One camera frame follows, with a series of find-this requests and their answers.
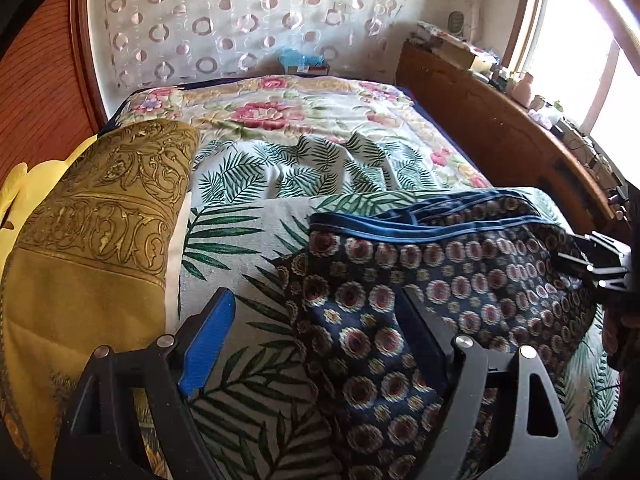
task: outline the wall covering with circle pattern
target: wall covering with circle pattern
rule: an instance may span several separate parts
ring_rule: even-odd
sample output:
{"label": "wall covering with circle pattern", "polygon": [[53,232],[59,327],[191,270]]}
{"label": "wall covering with circle pattern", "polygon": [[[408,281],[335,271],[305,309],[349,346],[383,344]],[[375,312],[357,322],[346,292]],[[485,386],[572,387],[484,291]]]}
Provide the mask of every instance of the wall covering with circle pattern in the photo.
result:
{"label": "wall covering with circle pattern", "polygon": [[273,73],[287,47],[322,54],[335,75],[384,79],[403,1],[89,0],[101,91],[122,101],[148,86]]}

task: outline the blue gripper pad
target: blue gripper pad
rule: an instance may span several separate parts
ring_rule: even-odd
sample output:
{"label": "blue gripper pad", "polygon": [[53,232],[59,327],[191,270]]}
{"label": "blue gripper pad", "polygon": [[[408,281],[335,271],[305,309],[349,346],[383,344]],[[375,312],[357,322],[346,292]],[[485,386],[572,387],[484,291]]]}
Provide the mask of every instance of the blue gripper pad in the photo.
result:
{"label": "blue gripper pad", "polygon": [[[204,387],[236,317],[236,298],[230,290],[222,290],[224,292],[217,298],[184,354],[178,389],[185,397]],[[216,293],[211,301],[215,301],[217,296]]]}

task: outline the navy blue patterned fabric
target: navy blue patterned fabric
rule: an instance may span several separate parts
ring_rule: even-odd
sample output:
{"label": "navy blue patterned fabric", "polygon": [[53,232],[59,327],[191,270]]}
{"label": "navy blue patterned fabric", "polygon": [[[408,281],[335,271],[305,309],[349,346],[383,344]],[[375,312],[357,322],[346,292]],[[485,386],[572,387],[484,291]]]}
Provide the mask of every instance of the navy blue patterned fabric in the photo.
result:
{"label": "navy blue patterned fabric", "polygon": [[[593,301],[549,259],[556,248],[578,254],[572,239],[526,199],[492,191],[439,198],[382,219],[312,215],[308,248],[278,266],[345,478],[404,478],[424,458],[442,404],[396,321],[403,287],[413,288],[453,332],[486,348],[534,346],[552,378],[589,327]],[[520,210],[526,214],[518,216]],[[452,215],[466,219],[465,211],[469,219],[491,220],[447,222]],[[489,423],[490,410],[482,410],[471,467]]]}

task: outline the bottle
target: bottle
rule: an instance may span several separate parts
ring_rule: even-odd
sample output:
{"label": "bottle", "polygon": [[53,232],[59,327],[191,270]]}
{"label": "bottle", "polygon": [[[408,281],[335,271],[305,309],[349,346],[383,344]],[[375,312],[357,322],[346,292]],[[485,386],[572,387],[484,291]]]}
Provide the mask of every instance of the bottle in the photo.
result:
{"label": "bottle", "polygon": [[532,83],[533,76],[527,72],[524,77],[516,83],[516,86],[513,88],[513,93],[511,94],[514,101],[519,102],[527,109],[533,99],[533,88],[531,88]]}

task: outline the silver screw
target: silver screw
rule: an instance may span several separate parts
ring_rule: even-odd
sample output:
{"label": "silver screw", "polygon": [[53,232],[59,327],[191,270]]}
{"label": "silver screw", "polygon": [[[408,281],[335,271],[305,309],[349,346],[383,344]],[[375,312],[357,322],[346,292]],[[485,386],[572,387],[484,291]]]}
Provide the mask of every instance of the silver screw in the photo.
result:
{"label": "silver screw", "polygon": [[107,357],[107,355],[109,355],[109,347],[108,346],[101,345],[101,346],[98,346],[98,348],[96,348],[94,350],[94,356],[96,356],[98,359],[102,359],[103,357]]}
{"label": "silver screw", "polygon": [[468,335],[459,335],[456,338],[456,345],[460,348],[471,348],[474,345],[474,340]]}
{"label": "silver screw", "polygon": [[520,353],[524,358],[527,358],[527,359],[535,359],[536,355],[538,355],[538,352],[536,352],[536,349],[533,348],[533,346],[529,346],[529,345],[521,346]]}
{"label": "silver screw", "polygon": [[174,342],[175,342],[174,336],[170,334],[164,334],[158,338],[158,340],[156,341],[156,344],[160,348],[169,348],[169,346],[174,344]]}

